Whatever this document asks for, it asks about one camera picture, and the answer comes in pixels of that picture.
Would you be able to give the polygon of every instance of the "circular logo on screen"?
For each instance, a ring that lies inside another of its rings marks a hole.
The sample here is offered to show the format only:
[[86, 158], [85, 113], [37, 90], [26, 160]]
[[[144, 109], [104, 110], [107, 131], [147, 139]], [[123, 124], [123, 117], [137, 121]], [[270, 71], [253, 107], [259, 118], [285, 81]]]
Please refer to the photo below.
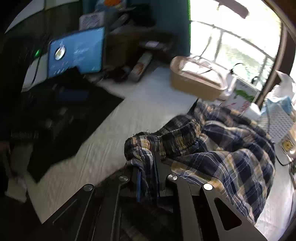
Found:
[[65, 55], [65, 52], [66, 52], [65, 45], [63, 45], [63, 43], [61, 43], [59, 45], [59, 48], [56, 50], [56, 52], [54, 54], [55, 60], [60, 60]]

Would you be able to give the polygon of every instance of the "food container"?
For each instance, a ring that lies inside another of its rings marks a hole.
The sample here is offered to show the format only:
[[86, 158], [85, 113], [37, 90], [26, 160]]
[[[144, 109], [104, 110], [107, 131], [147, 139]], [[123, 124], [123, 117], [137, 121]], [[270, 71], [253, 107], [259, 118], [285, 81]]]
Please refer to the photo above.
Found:
[[170, 63], [171, 85], [204, 100], [214, 101], [227, 89], [222, 75], [193, 58], [175, 57]]

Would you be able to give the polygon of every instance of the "laptop screen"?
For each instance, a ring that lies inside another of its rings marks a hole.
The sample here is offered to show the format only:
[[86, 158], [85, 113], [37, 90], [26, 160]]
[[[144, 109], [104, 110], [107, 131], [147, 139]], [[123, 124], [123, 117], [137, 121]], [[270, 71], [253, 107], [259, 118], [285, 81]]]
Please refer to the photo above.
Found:
[[80, 73], [99, 72], [102, 68], [104, 27], [54, 40], [50, 43], [48, 78], [78, 67]]

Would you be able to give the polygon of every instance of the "silver bolt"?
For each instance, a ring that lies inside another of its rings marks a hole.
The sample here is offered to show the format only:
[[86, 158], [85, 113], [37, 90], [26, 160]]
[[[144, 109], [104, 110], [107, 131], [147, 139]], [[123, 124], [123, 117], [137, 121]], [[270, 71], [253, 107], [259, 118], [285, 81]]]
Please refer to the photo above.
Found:
[[92, 190], [92, 185], [91, 184], [86, 184], [83, 186], [83, 190], [88, 192]]
[[119, 177], [119, 180], [120, 180], [121, 182], [126, 182], [126, 181], [128, 180], [128, 177], [127, 177], [127, 176], [120, 176], [120, 177]]
[[213, 186], [209, 183], [206, 183], [206, 184], [204, 184], [204, 189], [210, 191], [213, 189]]
[[171, 180], [171, 181], [175, 181], [175, 180], [177, 180], [177, 178], [178, 177], [175, 174], [168, 175], [168, 179]]

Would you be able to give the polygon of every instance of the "green light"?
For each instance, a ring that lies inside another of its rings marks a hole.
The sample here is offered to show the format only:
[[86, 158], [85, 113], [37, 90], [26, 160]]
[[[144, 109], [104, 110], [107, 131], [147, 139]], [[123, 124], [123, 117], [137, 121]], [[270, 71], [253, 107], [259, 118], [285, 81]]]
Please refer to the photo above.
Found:
[[40, 49], [37, 50], [36, 54], [35, 54], [35, 57], [38, 57], [40, 54]]

